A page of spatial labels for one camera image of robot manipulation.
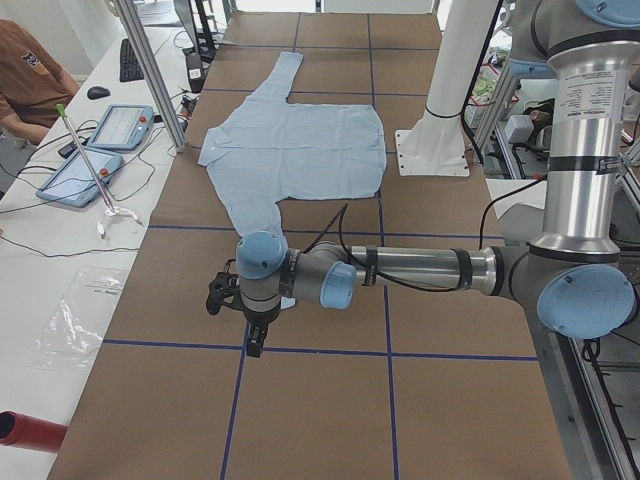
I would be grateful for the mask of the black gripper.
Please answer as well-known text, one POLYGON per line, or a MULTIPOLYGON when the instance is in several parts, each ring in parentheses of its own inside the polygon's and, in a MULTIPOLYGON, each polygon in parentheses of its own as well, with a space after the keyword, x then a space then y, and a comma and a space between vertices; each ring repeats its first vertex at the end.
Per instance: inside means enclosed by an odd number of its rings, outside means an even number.
POLYGON ((264 349, 264 342, 268 334, 269 325, 277 319, 280 314, 280 301, 264 311, 258 311, 246 306, 244 316, 252 325, 247 333, 246 353, 248 356, 260 358, 264 349))

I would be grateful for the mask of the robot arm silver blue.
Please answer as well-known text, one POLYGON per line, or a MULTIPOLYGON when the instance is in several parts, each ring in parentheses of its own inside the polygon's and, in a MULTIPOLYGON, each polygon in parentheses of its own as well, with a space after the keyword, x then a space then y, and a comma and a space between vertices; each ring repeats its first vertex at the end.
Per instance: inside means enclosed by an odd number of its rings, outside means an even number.
POLYGON ((552 140, 541 232, 526 247, 411 249, 322 244, 295 250, 264 232, 243 238, 230 284, 262 353, 284 297, 344 309, 354 289, 396 283, 429 292, 475 289, 511 299, 547 328, 596 339, 621 326, 635 304, 618 269, 609 225, 621 167, 623 103, 639 54, 635 1, 520 1, 511 58, 556 73, 552 140))

